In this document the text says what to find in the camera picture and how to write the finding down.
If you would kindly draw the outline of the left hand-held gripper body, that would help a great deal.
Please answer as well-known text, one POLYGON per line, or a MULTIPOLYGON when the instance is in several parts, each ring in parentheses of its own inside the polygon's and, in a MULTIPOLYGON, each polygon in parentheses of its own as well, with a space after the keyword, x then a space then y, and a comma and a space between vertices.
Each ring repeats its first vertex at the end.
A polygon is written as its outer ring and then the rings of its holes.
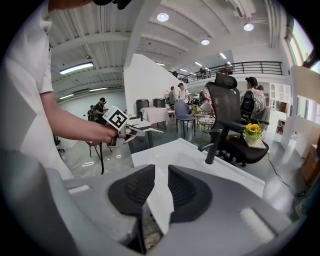
POLYGON ((126 134, 129 133, 126 129, 126 125, 129 125, 129 117, 117 106, 112 106, 104 113, 102 118, 106 121, 107 125, 111 125, 118 130, 118 138, 116 140, 116 144, 114 146, 108 146, 110 148, 120 148, 123 144, 126 144, 124 143, 124 141, 126 134))

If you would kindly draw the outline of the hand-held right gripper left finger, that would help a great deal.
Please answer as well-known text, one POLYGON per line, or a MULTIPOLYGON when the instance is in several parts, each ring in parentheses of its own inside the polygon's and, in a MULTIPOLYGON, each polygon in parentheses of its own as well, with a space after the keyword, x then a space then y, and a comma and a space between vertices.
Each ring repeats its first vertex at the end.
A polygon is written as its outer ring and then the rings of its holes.
POLYGON ((143 206, 155 185, 155 166, 62 180, 47 172, 60 217, 77 250, 145 250, 143 206))

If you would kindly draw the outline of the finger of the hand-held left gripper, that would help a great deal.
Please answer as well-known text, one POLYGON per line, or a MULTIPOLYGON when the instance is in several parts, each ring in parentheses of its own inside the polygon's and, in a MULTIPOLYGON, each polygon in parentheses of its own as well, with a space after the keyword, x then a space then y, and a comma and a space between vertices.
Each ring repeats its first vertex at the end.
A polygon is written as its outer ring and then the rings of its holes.
POLYGON ((145 132, 144 130, 142 130, 142 129, 138 128, 138 127, 132 126, 130 124, 126 125, 126 129, 128 130, 128 133, 142 133, 142 132, 145 132))
POLYGON ((129 143, 130 141, 132 141, 136 137, 144 137, 145 135, 146 135, 145 131, 132 131, 132 132, 126 134, 124 143, 129 143))

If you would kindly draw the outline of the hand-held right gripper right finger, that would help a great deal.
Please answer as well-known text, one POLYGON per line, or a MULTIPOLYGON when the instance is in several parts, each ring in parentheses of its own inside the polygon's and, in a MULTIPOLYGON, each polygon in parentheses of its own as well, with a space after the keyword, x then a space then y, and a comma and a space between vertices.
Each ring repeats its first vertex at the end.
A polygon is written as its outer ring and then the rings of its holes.
POLYGON ((173 212, 157 256, 275 256, 295 225, 245 186, 177 165, 168 166, 173 212))

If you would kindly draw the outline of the person's left hand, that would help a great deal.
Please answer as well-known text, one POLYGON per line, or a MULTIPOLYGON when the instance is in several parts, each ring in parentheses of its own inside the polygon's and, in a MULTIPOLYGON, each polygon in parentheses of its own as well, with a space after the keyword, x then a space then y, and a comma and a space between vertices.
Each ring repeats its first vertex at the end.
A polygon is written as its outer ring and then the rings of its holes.
POLYGON ((112 125, 100 125, 98 131, 98 139, 101 142, 107 143, 109 146, 115 146, 117 138, 119 137, 118 130, 115 129, 112 125))

